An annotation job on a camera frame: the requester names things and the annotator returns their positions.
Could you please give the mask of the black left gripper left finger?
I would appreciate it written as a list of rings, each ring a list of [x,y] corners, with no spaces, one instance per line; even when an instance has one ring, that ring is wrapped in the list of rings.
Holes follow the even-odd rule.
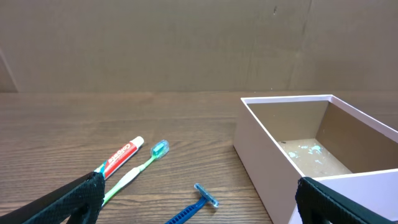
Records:
[[[104,201],[105,179],[90,172],[23,207],[1,216],[1,223],[96,223]]]

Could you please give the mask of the white cardboard box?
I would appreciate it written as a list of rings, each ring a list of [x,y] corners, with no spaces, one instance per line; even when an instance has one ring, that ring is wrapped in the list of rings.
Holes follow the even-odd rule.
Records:
[[[333,95],[242,98],[233,145],[274,223],[305,176],[397,220],[397,131]]]

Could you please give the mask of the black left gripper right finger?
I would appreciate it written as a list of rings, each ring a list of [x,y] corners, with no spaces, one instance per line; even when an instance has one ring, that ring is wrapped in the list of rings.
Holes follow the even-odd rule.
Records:
[[[310,177],[298,180],[295,201],[303,224],[394,224]]]

